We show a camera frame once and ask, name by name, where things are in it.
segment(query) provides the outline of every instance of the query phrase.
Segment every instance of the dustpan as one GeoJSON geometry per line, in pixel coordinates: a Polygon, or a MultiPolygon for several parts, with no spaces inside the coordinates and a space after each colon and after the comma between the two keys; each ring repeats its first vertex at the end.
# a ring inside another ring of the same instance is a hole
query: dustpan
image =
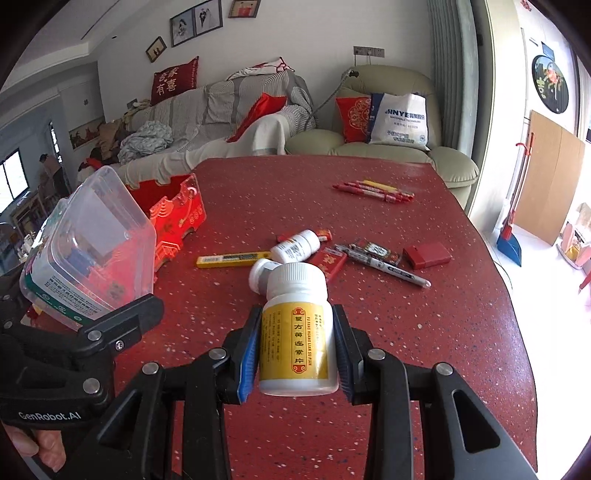
{"type": "Polygon", "coordinates": [[[496,241],[496,247],[499,252],[509,257],[517,265],[521,266],[521,246],[517,241],[515,235],[513,235],[513,221],[515,220],[515,210],[517,209],[517,204],[519,203],[519,199],[521,198],[521,192],[523,191],[523,185],[525,183],[525,177],[527,175],[527,170],[530,166],[530,158],[531,158],[531,149],[534,145],[534,133],[530,133],[530,140],[528,145],[523,143],[518,143],[516,146],[522,146],[525,148],[525,153],[523,156],[523,160],[521,161],[521,166],[519,168],[519,175],[517,177],[517,183],[515,185],[515,190],[513,191],[513,196],[511,198],[511,208],[509,210],[509,214],[503,223],[503,228],[501,230],[501,234],[496,241]]]}

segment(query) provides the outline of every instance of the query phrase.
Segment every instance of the metal screw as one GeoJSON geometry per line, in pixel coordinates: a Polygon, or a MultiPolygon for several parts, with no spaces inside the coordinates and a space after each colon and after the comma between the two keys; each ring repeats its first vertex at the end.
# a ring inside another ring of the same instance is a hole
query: metal screw
{"type": "Polygon", "coordinates": [[[383,360],[386,358],[386,352],[384,352],[381,348],[372,348],[368,352],[368,357],[370,357],[371,360],[383,360]]]}
{"type": "Polygon", "coordinates": [[[142,372],[145,375],[154,375],[160,366],[156,362],[149,362],[142,367],[142,372]]]}
{"type": "Polygon", "coordinates": [[[100,382],[96,378],[87,378],[82,384],[82,388],[89,395],[94,395],[100,390],[100,382]]]}
{"type": "Polygon", "coordinates": [[[209,358],[212,360],[223,360],[226,358],[226,350],[223,348],[212,348],[209,351],[209,358]]]}
{"type": "Polygon", "coordinates": [[[453,367],[450,364],[437,364],[437,366],[435,367],[435,370],[437,370],[437,373],[440,375],[451,375],[453,373],[453,367]]]}
{"type": "Polygon", "coordinates": [[[87,335],[88,339],[91,342],[97,342],[98,340],[100,340],[100,337],[102,337],[102,336],[103,336],[103,334],[98,330],[91,330],[90,332],[88,332],[88,335],[87,335]]]}

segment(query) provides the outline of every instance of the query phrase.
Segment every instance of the red decorative box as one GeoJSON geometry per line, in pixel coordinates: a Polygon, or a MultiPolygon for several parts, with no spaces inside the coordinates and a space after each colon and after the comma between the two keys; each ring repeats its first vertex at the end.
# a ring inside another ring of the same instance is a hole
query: red decorative box
{"type": "Polygon", "coordinates": [[[183,238],[207,218],[197,177],[194,173],[172,177],[168,185],[143,181],[138,190],[130,189],[130,192],[156,229],[154,272],[157,272],[182,249],[183,238]]]}
{"type": "Polygon", "coordinates": [[[339,252],[331,247],[323,247],[316,252],[316,255],[308,260],[308,263],[316,265],[321,269],[326,277],[326,283],[329,283],[337,276],[341,268],[343,268],[347,258],[347,254],[343,252],[339,252]]]}

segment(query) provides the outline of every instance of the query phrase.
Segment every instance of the human hand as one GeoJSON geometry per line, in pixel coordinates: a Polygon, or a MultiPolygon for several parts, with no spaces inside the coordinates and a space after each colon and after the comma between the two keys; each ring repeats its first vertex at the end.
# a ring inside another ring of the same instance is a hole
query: human hand
{"type": "Polygon", "coordinates": [[[66,451],[58,430],[33,430],[37,442],[35,443],[21,429],[4,425],[12,444],[22,457],[32,457],[39,454],[43,464],[57,472],[66,463],[66,451]]]}

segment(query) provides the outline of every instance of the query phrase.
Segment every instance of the yellow bottle label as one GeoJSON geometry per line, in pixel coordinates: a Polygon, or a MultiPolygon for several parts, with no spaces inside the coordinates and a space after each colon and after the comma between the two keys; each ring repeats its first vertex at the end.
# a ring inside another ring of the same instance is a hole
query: yellow bottle label
{"type": "Polygon", "coordinates": [[[299,301],[280,303],[262,314],[261,380],[327,380],[324,307],[299,301]]]}

